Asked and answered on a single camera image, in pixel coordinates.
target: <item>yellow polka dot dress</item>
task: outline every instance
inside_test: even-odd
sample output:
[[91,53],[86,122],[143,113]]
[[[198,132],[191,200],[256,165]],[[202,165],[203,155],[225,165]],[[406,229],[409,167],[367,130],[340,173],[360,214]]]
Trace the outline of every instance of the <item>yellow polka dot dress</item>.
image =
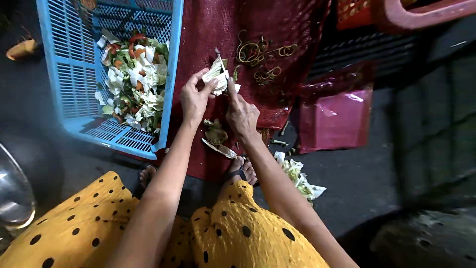
[[[161,267],[261,268],[328,265],[296,229],[256,205],[237,181],[211,209],[177,217]],[[139,201],[108,172],[34,222],[0,257],[0,267],[104,267]]]

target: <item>metal bowl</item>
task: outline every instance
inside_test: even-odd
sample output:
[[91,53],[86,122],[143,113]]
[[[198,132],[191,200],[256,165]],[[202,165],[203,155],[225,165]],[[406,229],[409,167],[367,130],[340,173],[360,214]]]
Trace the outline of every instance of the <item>metal bowl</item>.
[[10,152],[0,143],[0,225],[22,228],[35,217],[30,182]]

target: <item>vegetable scraps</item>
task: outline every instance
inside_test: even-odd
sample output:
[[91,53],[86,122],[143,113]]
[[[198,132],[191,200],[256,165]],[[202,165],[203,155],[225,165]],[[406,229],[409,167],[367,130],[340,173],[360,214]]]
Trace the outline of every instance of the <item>vegetable scraps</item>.
[[307,182],[307,175],[301,172],[304,165],[293,159],[284,160],[285,153],[275,152],[274,158],[283,169],[284,173],[291,179],[294,186],[302,193],[302,195],[312,204],[312,200],[318,198],[327,188],[311,185]]
[[222,143],[224,143],[224,141],[228,139],[228,134],[223,129],[221,129],[220,120],[215,119],[212,122],[208,119],[205,119],[203,121],[203,124],[210,128],[207,132],[205,132],[205,137],[207,138],[207,140],[202,138],[202,141],[220,154],[230,159],[235,159],[237,157],[237,154],[230,148],[222,145]]
[[99,42],[106,48],[101,60],[108,67],[106,85],[112,94],[104,101],[101,92],[96,92],[102,113],[135,129],[159,133],[169,60],[167,44],[137,30],[123,42],[105,29],[102,32]]

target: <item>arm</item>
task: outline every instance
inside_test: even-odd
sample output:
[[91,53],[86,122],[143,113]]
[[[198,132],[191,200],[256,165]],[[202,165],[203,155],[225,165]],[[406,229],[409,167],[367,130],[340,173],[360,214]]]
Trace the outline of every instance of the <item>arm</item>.
[[273,212],[303,234],[331,268],[356,268],[357,264],[335,240],[309,202],[302,196],[269,152],[256,131],[259,111],[248,104],[228,82],[230,106],[227,121],[241,140],[253,164],[265,199]]
[[169,153],[142,195],[108,267],[159,266],[179,205],[192,140],[205,112],[207,99],[217,85],[217,81],[212,80],[202,91],[197,90],[195,85],[207,71],[203,69],[192,75],[182,88],[183,123]]

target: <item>foot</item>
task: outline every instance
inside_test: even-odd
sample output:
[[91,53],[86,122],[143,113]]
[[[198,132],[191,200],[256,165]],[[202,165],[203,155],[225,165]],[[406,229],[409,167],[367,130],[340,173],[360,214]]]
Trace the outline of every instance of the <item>foot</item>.
[[[258,179],[256,178],[255,170],[254,170],[254,168],[251,165],[251,162],[249,160],[245,161],[245,159],[243,159],[243,157],[238,156],[237,159],[234,159],[231,162],[227,173],[231,173],[233,171],[239,170],[241,166],[243,166],[243,172],[245,173],[246,181],[248,181],[248,183],[251,186],[253,186]],[[240,179],[241,179],[241,177],[239,175],[235,175],[231,179],[229,179],[228,183],[236,182]]]
[[144,189],[147,187],[147,185],[149,185],[149,182],[152,179],[152,177],[155,175],[156,171],[157,170],[151,165],[148,165],[146,169],[142,170],[139,176],[139,180],[140,180],[140,185],[142,185]]

